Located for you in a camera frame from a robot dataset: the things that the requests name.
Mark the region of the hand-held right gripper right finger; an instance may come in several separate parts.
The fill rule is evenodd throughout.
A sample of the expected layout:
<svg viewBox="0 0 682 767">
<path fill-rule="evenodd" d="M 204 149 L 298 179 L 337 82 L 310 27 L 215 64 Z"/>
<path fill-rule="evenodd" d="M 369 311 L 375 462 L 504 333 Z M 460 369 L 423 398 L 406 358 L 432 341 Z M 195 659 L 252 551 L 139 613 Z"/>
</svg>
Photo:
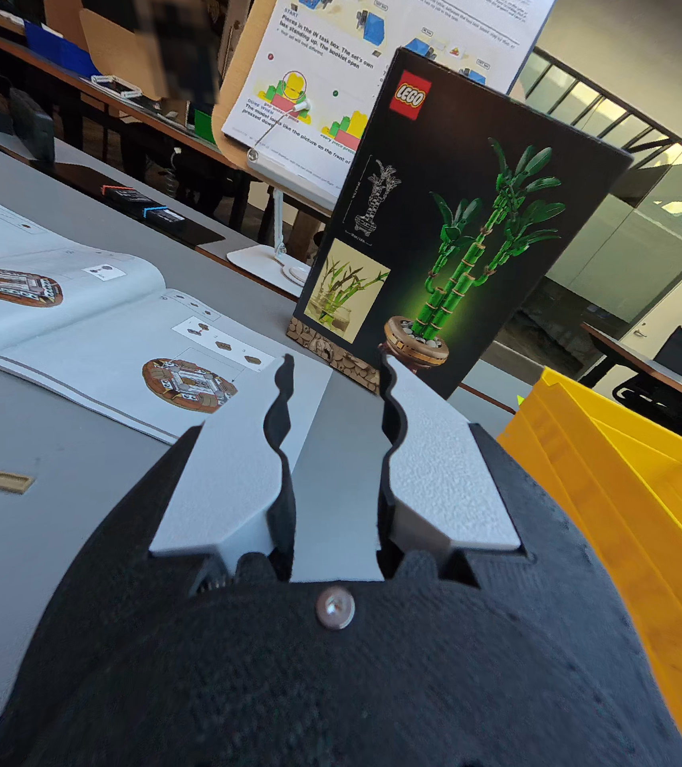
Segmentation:
<svg viewBox="0 0 682 767">
<path fill-rule="evenodd" d="M 426 551 L 518 552 L 517 529 L 472 424 L 405 367 L 381 354 L 382 431 L 389 442 L 379 490 L 379 561 Z"/>
</svg>

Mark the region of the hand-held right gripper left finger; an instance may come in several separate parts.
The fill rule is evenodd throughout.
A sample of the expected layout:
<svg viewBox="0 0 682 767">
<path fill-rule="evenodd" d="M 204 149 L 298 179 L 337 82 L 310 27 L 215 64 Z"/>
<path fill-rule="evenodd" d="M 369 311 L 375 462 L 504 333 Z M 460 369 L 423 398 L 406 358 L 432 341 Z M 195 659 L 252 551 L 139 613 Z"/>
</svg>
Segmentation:
<svg viewBox="0 0 682 767">
<path fill-rule="evenodd" d="M 285 354 L 202 425 L 150 552 L 239 561 L 260 552 L 293 561 L 295 358 Z"/>
</svg>

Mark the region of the yellow plastic bin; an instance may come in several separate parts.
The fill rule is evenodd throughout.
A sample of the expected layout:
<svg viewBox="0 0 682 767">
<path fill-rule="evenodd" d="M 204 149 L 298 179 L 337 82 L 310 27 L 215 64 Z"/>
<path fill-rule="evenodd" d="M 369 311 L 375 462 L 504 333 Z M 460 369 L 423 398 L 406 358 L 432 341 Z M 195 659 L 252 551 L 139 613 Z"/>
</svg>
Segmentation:
<svg viewBox="0 0 682 767">
<path fill-rule="evenodd" d="M 498 442 L 595 548 L 682 733 L 682 437 L 546 368 Z"/>
</svg>

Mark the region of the open lego instruction booklet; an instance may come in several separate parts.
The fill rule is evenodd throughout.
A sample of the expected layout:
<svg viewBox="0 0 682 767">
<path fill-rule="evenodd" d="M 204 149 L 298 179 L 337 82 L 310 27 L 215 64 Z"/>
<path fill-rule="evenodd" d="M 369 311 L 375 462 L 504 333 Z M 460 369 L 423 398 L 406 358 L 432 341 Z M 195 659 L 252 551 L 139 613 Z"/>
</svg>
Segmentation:
<svg viewBox="0 0 682 767">
<path fill-rule="evenodd" d="M 132 254 L 78 244 L 0 205 L 0 370 L 167 444 L 294 359 L 299 443 L 319 361 L 170 289 Z"/>
</svg>

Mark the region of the black lego bamboo set box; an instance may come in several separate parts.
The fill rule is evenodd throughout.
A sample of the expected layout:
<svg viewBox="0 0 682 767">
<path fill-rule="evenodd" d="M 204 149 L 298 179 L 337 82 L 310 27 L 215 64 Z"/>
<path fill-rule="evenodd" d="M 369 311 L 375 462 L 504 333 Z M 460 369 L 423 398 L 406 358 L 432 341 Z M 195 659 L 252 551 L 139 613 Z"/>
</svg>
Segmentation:
<svg viewBox="0 0 682 767">
<path fill-rule="evenodd" d="M 287 335 L 363 389 L 459 388 L 629 153 L 400 48 Z"/>
</svg>

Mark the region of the brown side table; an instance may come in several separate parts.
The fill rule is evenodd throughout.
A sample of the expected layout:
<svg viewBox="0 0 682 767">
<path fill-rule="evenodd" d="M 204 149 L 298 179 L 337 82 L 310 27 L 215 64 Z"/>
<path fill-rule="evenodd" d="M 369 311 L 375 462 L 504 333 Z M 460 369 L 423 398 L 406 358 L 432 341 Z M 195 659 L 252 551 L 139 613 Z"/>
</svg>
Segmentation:
<svg viewBox="0 0 682 767">
<path fill-rule="evenodd" d="M 599 331 L 591 325 L 582 322 L 580 327 L 588 333 L 594 347 L 603 358 L 578 378 L 578 382 L 584 387 L 593 389 L 595 385 L 614 367 L 625 367 L 635 374 L 643 374 L 646 377 L 659 381 L 682 395 L 682 376 L 675 373 L 655 360 L 646 358 L 639 352 L 625 346 L 607 334 Z"/>
</svg>

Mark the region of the instruction sheet on stand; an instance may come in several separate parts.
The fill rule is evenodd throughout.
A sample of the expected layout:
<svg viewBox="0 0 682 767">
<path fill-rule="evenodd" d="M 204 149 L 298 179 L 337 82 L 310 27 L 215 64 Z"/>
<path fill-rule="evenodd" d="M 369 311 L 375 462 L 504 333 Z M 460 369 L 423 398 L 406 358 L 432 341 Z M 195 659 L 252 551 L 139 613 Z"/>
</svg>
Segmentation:
<svg viewBox="0 0 682 767">
<path fill-rule="evenodd" d="M 328 214 L 385 73 L 386 16 L 370 2 L 256 1 L 223 76 L 212 132 L 224 157 L 272 189 L 275 244 L 226 255 L 299 297 L 308 267 L 287 253 L 283 196 Z"/>
</svg>

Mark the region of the black desk mat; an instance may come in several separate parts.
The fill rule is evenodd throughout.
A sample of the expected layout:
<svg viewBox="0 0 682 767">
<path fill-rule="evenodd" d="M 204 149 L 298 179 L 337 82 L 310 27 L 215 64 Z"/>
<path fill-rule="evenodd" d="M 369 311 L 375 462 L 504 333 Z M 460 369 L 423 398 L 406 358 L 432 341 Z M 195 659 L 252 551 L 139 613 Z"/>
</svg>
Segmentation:
<svg viewBox="0 0 682 767">
<path fill-rule="evenodd" d="M 99 171 L 93 168 L 85 167 L 85 166 L 77 165 L 77 164 L 57 162 L 53 166 L 52 174 L 53 174 L 53 177 L 55 177 L 60 182 L 67 184 L 69 187 L 76 189 L 77 191 L 87 195 L 88 197 L 92 199 L 96 199 L 98 202 L 104 204 L 110 209 L 116 210 L 117 212 L 122 213 L 128 216 L 129 218 L 131 218 L 132 220 L 135 220 L 145 226 L 148 226 L 157 232 L 164 233 L 165 235 L 173 238 L 174 240 L 178 242 L 181 242 L 182 244 L 186 244 L 187 246 L 191 248 L 196 248 L 197 246 L 205 244 L 205 243 L 220 242 L 221 240 L 224 239 L 223 235 L 218 234 L 215 231 L 199 223 L 196 223 L 195 221 L 191 220 L 189 217 L 182 215 L 181 213 L 178 213 L 174 209 L 170 208 L 168 205 L 161 204 L 159 201 L 154 200 L 152 197 L 150 198 L 155 201 L 156 206 L 167 207 L 171 209 L 172 211 L 180 214 L 181 216 L 184 216 L 187 219 L 187 222 L 185 223 L 185 225 L 180 229 L 159 228 L 150 223 L 147 223 L 142 218 L 142 212 L 143 212 L 142 209 L 125 209 L 125 208 L 121 208 L 111 204 L 104 197 L 102 197 L 102 194 L 100 192 L 100 188 L 102 185 L 116 185 L 116 186 L 125 186 L 125 187 L 131 187 L 131 186 L 125 183 L 120 183 L 116 181 L 115 179 L 111 179 L 110 177 L 107 177 L 106 175 L 100 173 Z"/>
</svg>

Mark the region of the small black box orange stripe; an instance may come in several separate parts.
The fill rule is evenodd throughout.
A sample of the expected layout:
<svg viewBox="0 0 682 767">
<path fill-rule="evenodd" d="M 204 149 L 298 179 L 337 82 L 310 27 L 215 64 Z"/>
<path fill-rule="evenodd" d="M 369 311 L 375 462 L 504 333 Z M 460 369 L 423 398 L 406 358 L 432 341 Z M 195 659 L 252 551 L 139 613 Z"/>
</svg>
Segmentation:
<svg viewBox="0 0 682 767">
<path fill-rule="evenodd" d="M 102 185 L 102 197 L 111 204 L 125 209 L 146 209 L 155 205 L 155 201 L 133 187 Z"/>
</svg>

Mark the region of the long wooden table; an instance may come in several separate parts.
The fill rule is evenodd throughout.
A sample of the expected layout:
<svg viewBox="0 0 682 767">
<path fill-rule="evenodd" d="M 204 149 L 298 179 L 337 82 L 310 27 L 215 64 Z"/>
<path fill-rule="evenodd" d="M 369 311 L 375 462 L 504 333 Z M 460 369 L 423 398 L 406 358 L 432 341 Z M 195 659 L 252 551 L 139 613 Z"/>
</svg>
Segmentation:
<svg viewBox="0 0 682 767">
<path fill-rule="evenodd" d="M 223 155 L 221 150 L 214 143 L 198 137 L 196 134 L 188 131 L 176 122 L 165 120 L 162 115 L 155 114 L 142 107 L 136 107 L 134 104 L 115 97 L 111 93 L 100 91 L 97 87 L 94 87 L 90 81 L 84 80 L 76 74 L 59 67 L 20 44 L 0 37 L 0 51 L 10 54 L 10 56 L 41 73 L 47 74 L 59 83 L 65 84 L 70 88 L 76 89 L 80 93 L 86 94 L 93 100 L 106 104 L 108 107 L 112 107 L 119 112 L 123 112 L 130 117 L 133 117 L 141 123 L 149 125 L 152 129 L 165 136 L 171 137 L 177 144 L 183 144 L 186 147 L 190 147 L 196 152 L 201 153 L 230 169 L 239 170 L 231 160 Z"/>
</svg>

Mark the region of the light wooden chair back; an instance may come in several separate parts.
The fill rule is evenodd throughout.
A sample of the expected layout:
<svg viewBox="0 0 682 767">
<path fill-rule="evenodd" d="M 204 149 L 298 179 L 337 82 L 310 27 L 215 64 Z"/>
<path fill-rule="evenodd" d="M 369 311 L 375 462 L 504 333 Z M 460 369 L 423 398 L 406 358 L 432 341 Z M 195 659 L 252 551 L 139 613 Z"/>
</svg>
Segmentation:
<svg viewBox="0 0 682 767">
<path fill-rule="evenodd" d="M 169 96 L 159 44 L 150 34 L 131 32 L 95 11 L 79 11 L 89 55 L 103 75 L 129 83 L 153 100 Z"/>
</svg>

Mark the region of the printed task instruction sheet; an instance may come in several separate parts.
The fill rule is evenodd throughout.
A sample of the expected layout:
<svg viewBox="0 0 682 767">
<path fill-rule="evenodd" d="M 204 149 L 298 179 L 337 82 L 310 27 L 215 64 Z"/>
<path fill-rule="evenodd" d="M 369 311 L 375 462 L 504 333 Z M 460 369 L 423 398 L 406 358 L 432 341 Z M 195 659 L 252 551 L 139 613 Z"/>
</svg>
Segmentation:
<svg viewBox="0 0 682 767">
<path fill-rule="evenodd" d="M 276 2 L 223 133 L 336 196 L 398 48 L 508 92 L 554 5 Z"/>
</svg>

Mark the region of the blue plastic bin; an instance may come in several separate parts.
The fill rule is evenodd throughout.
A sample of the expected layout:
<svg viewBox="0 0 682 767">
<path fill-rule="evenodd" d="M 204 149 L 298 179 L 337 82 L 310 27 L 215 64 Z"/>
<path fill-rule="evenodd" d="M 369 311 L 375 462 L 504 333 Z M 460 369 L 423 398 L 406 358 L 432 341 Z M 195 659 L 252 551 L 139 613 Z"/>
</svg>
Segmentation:
<svg viewBox="0 0 682 767">
<path fill-rule="evenodd" d="M 100 76 L 88 52 L 47 27 L 24 21 L 29 49 L 62 69 L 90 79 Z"/>
</svg>

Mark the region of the white frame part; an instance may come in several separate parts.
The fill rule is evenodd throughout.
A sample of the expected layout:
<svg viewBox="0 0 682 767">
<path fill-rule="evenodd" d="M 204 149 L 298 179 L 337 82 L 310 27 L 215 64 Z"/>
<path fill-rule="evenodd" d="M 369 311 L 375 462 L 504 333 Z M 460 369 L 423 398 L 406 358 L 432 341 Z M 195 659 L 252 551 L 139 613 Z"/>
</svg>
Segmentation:
<svg viewBox="0 0 682 767">
<path fill-rule="evenodd" d="M 90 77 L 90 83 L 97 90 L 123 101 L 135 101 L 144 96 L 141 88 L 123 81 L 114 75 L 94 74 Z"/>
</svg>

